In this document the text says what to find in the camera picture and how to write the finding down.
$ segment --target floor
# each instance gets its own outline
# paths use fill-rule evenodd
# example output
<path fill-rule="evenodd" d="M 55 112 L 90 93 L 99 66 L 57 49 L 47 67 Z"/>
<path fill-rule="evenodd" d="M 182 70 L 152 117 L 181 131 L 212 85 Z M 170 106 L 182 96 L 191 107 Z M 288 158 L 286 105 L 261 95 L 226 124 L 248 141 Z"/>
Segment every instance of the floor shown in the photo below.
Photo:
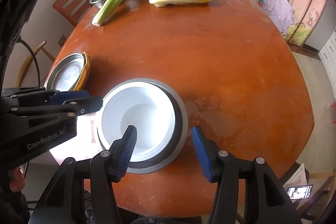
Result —
<path fill-rule="evenodd" d="M 322 61 L 316 54 L 306 51 L 301 51 L 303 54 L 300 54 L 295 48 L 292 51 L 306 82 L 315 121 L 310 139 L 297 162 L 304 163 L 309 173 L 331 172 L 336 167 L 336 124 L 333 124 L 336 121 L 336 108 L 330 107 L 335 100 L 334 93 Z M 313 194 L 323 182 L 324 180 L 309 181 L 314 185 Z M 237 210 L 244 215 L 244 206 L 238 206 Z M 204 224 L 208 217 L 202 216 Z M 311 221 L 303 219 L 302 223 L 308 224 Z"/>

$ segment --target metal pan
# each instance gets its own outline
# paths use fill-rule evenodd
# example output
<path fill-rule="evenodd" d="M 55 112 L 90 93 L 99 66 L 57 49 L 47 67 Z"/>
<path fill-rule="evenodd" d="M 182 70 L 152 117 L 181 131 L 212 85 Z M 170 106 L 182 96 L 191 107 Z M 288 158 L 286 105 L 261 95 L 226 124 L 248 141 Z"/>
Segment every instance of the metal pan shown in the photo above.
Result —
<path fill-rule="evenodd" d="M 70 54 L 53 69 L 45 87 L 60 91 L 79 90 L 85 84 L 89 68 L 85 52 Z"/>

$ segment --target orange-brown tabletop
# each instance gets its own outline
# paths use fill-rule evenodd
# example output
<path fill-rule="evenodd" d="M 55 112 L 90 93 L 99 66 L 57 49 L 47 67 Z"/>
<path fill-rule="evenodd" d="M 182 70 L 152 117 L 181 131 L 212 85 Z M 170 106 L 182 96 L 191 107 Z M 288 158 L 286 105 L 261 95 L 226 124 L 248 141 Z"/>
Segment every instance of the orange-brown tabletop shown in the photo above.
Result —
<path fill-rule="evenodd" d="M 189 129 L 201 126 L 235 157 L 265 158 L 278 177 L 292 166 L 314 126 L 310 98 L 288 45 L 257 3 L 156 8 L 148 0 L 125 0 L 104 27 L 91 25 L 96 12 L 92 8 L 80 21 L 53 67 L 85 51 L 91 62 L 85 89 L 92 96 L 104 97 L 133 78 L 162 81 L 182 98 Z M 90 120 L 79 117 L 78 135 L 51 150 L 59 163 L 98 153 Z M 85 186 L 90 189 L 89 181 Z M 202 175 L 189 130 L 171 164 L 151 174 L 127 173 L 113 189 L 124 209 L 185 217 L 210 212 L 216 185 Z"/>

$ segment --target phone screen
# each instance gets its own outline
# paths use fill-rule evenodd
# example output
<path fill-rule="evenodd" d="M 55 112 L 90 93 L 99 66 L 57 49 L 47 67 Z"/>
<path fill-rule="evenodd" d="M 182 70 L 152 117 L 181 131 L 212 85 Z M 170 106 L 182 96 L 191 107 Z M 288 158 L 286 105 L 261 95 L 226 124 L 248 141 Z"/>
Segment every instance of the phone screen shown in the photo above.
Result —
<path fill-rule="evenodd" d="M 310 197 L 312 185 L 290 187 L 287 191 L 290 199 L 304 199 Z"/>

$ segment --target screw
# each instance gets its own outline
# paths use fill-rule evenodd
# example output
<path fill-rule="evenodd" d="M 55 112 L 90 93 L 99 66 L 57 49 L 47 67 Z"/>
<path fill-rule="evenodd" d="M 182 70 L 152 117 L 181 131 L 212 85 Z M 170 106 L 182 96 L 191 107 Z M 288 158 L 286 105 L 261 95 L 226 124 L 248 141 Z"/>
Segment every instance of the screw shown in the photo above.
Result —
<path fill-rule="evenodd" d="M 257 163 L 259 163 L 259 164 L 264 164 L 264 163 L 265 163 L 265 160 L 264 160 L 263 158 L 261 158 L 261 157 L 256 158 L 255 161 L 256 161 Z"/>
<path fill-rule="evenodd" d="M 229 155 L 229 153 L 225 150 L 220 150 L 218 152 L 218 155 L 220 155 L 221 157 L 226 157 L 227 155 Z"/>
<path fill-rule="evenodd" d="M 107 157 L 107 156 L 110 155 L 110 151 L 108 151 L 108 150 L 104 150 L 104 151 L 100 152 L 100 155 L 101 155 L 102 157 Z"/>
<path fill-rule="evenodd" d="M 74 159 L 73 158 L 66 158 L 65 160 L 64 160 L 64 162 L 66 163 L 66 164 L 72 164 L 73 162 L 74 162 Z"/>

